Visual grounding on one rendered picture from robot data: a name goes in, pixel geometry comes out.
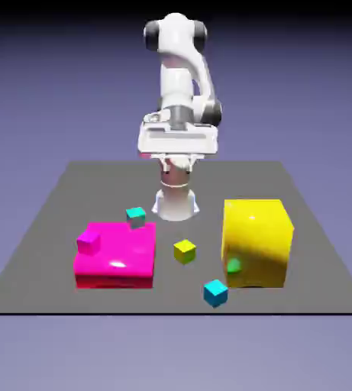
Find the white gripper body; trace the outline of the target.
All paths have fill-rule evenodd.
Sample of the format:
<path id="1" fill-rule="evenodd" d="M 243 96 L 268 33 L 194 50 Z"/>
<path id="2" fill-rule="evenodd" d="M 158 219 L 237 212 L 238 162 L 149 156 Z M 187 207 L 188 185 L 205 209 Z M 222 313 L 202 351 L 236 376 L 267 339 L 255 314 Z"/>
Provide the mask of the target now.
<path id="1" fill-rule="evenodd" d="M 218 152 L 218 129 L 187 123 L 185 130 L 177 131 L 168 122 L 143 123 L 137 149 L 150 154 L 212 155 Z"/>

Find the small teal cube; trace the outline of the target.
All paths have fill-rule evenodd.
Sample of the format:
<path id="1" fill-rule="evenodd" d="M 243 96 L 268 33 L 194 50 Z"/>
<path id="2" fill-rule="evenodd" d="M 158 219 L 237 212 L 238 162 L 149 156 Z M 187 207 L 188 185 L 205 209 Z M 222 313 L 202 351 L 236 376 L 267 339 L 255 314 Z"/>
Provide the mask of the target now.
<path id="1" fill-rule="evenodd" d="M 127 223 L 131 228 L 140 228 L 145 225 L 146 212 L 141 207 L 133 207 L 125 210 Z"/>

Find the small yellow cube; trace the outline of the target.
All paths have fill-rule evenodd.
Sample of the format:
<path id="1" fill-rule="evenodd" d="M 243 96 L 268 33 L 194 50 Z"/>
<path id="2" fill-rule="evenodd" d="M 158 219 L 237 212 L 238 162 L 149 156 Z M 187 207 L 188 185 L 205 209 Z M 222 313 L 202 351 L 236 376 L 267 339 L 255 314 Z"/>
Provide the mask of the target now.
<path id="1" fill-rule="evenodd" d="M 173 245 L 173 254 L 180 263 L 190 263 L 195 259 L 196 246 L 188 239 L 178 241 Z"/>

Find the small magenta cube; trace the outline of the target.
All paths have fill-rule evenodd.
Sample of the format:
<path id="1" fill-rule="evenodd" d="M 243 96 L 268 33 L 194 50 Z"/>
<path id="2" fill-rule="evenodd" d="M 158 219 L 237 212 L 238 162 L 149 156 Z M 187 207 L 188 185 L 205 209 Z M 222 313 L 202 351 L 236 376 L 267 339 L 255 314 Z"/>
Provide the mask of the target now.
<path id="1" fill-rule="evenodd" d="M 99 252 L 101 247 L 101 235 L 96 231 L 85 230 L 76 239 L 79 254 L 92 256 Z"/>

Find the small cyan cube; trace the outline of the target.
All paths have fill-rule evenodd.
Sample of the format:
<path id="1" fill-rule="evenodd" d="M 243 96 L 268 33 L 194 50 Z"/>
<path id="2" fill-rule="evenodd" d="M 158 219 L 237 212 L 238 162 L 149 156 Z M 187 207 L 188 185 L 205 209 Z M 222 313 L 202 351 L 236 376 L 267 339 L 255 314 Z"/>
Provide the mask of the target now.
<path id="1" fill-rule="evenodd" d="M 228 287 L 220 280 L 212 280 L 203 286 L 203 299 L 213 308 L 228 300 Z"/>

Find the large yellow box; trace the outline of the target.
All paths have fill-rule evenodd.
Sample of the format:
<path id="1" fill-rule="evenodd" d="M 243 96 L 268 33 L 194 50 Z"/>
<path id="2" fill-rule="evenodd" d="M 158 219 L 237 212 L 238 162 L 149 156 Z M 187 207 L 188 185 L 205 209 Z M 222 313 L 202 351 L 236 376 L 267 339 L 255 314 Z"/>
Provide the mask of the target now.
<path id="1" fill-rule="evenodd" d="M 231 288 L 283 288 L 294 233 L 279 199 L 224 201 L 221 261 Z"/>

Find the large magenta box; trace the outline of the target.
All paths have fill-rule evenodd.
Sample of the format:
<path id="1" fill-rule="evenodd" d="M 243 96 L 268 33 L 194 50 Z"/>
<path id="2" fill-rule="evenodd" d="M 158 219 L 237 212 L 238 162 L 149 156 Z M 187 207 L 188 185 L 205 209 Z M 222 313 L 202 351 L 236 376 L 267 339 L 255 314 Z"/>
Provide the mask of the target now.
<path id="1" fill-rule="evenodd" d="M 156 255 L 156 224 L 131 228 L 127 222 L 94 221 L 86 230 L 101 235 L 98 253 L 76 252 L 73 272 L 80 289 L 151 289 Z"/>

